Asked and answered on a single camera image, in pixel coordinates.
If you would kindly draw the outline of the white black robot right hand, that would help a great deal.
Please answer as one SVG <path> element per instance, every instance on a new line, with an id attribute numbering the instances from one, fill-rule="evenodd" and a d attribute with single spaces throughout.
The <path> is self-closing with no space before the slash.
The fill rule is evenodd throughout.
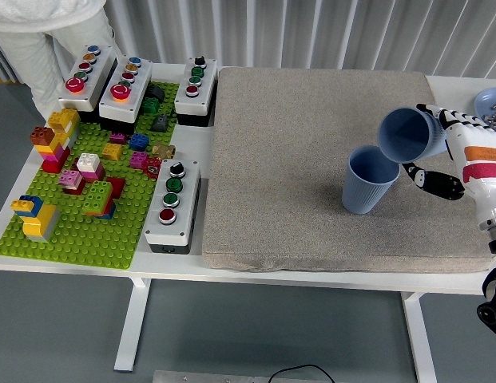
<path id="1" fill-rule="evenodd" d="M 496 132 L 476 116 L 435 105 L 418 104 L 446 133 L 454 176 L 417 167 L 403 167 L 421 190 L 448 200 L 469 196 L 475 202 L 479 228 L 496 236 Z"/>

